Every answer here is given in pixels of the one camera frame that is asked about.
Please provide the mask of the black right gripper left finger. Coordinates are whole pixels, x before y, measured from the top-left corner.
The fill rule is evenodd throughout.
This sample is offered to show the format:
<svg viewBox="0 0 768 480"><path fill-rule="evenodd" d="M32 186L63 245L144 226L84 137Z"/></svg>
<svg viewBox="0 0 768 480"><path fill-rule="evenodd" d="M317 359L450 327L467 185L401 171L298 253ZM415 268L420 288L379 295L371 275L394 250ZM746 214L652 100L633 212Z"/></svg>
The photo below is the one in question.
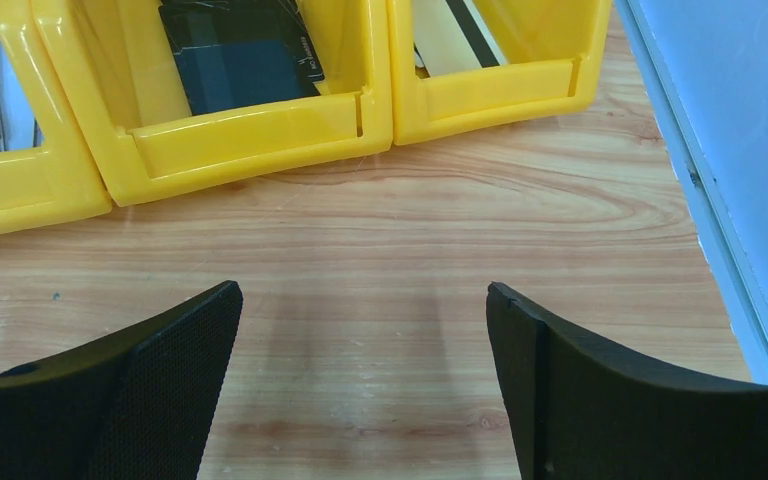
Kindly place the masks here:
<svg viewBox="0 0 768 480"><path fill-rule="evenodd" d="M0 373L0 479L194 479L238 332L234 281Z"/></svg>

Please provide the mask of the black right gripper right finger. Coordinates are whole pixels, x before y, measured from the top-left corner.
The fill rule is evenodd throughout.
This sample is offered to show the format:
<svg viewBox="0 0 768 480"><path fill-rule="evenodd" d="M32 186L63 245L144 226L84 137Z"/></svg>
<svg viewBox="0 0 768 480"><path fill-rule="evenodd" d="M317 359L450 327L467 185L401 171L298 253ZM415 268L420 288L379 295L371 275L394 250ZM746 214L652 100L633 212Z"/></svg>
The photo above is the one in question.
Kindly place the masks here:
<svg viewBox="0 0 768 480"><path fill-rule="evenodd" d="M486 320L524 479L768 479L768 386L683 368L494 282Z"/></svg>

